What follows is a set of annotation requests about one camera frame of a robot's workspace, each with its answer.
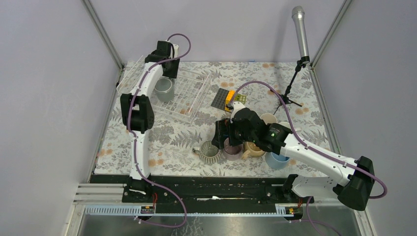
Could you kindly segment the light green mug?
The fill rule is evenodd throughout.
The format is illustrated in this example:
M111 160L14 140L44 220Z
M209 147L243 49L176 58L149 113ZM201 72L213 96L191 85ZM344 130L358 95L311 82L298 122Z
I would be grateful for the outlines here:
M264 121L265 124L272 124L272 123L278 123L277 118L275 115L270 113L264 113L260 116L260 119Z

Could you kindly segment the beige ceramic teapot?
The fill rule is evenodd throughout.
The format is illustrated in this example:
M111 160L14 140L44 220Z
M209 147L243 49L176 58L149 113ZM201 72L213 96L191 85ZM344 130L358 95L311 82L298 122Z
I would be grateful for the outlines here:
M247 158L259 158L265 154L265 151L261 150L252 142L245 142L244 143L244 152L242 155L242 159Z

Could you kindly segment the mauve pink cup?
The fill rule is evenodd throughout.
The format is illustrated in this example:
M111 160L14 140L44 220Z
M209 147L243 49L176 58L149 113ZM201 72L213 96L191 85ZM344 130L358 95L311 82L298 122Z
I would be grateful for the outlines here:
M227 160L235 161L242 158L243 150L243 144L232 146L229 143L229 139L226 139L224 141L224 148L222 149L222 154Z

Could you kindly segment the grey ceramic cup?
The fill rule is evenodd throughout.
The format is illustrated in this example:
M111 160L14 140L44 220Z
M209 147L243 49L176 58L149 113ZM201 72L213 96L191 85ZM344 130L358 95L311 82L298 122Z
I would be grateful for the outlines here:
M174 82L170 78L160 78L154 87L155 94L161 102L169 102L174 99Z

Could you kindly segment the small white cup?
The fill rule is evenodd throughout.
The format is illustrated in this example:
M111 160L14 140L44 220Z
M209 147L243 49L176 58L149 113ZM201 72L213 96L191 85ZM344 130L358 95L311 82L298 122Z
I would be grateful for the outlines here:
M291 125L288 122L283 121L283 122L280 122L279 124L281 126L283 126L284 127L284 130L286 130L287 132L293 132L293 129L292 129Z

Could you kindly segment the beige ribbed cup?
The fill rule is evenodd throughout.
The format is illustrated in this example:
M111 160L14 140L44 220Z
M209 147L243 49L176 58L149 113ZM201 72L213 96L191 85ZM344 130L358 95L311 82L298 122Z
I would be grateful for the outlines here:
M221 151L212 145L211 141L206 141L200 146L193 147L192 152L197 154L199 159L206 164L214 164L221 158Z

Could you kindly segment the light blue cup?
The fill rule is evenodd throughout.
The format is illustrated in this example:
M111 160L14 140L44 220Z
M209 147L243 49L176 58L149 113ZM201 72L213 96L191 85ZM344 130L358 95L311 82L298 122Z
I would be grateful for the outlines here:
M281 170L287 167L290 158L284 155L278 155L273 152L268 152L265 154L265 161L270 168L274 170Z

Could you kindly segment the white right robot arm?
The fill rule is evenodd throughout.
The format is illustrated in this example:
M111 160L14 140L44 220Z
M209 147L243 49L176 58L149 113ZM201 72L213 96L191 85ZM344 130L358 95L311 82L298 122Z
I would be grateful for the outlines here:
M321 148L302 139L288 125L266 124L248 108L235 112L232 118L216 121L211 143L223 149L226 139L231 146L254 143L265 152L298 160L326 175L289 175L282 196L290 203L300 197L333 198L351 209L364 211L371 198L375 183L371 159L365 156L354 159Z

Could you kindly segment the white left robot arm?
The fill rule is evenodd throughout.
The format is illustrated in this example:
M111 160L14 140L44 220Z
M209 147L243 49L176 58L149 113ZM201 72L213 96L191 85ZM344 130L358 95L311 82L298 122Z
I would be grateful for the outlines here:
M156 50L145 58L139 81L129 93L123 93L120 97L122 122L132 137L132 168L127 185L140 202L150 200L153 191L151 184L146 181L150 175L149 134L155 120L150 96L156 92L162 102L173 100L180 61L175 58L178 48L170 41L158 41Z

